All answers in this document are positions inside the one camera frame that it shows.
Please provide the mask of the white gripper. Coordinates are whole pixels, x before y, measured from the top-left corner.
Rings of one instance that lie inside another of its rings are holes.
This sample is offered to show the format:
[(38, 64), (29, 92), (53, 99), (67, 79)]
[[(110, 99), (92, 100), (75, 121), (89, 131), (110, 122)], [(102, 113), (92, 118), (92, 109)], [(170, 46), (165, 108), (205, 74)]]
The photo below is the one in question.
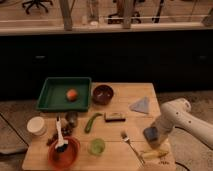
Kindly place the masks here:
[(173, 123), (163, 115), (160, 115), (151, 124), (150, 127), (156, 127), (158, 131), (158, 139), (149, 142), (152, 147), (159, 147), (167, 138), (173, 129)]

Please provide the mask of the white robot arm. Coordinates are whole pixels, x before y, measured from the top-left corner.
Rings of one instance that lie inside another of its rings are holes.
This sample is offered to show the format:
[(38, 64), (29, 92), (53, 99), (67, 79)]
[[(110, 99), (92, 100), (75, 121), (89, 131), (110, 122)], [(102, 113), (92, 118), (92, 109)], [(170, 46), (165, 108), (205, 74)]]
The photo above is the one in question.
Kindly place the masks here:
[(174, 126), (178, 126), (213, 150), (213, 124), (193, 116), (191, 104), (185, 98), (163, 103), (160, 111), (161, 114), (151, 124), (157, 129), (160, 139), (168, 135)]

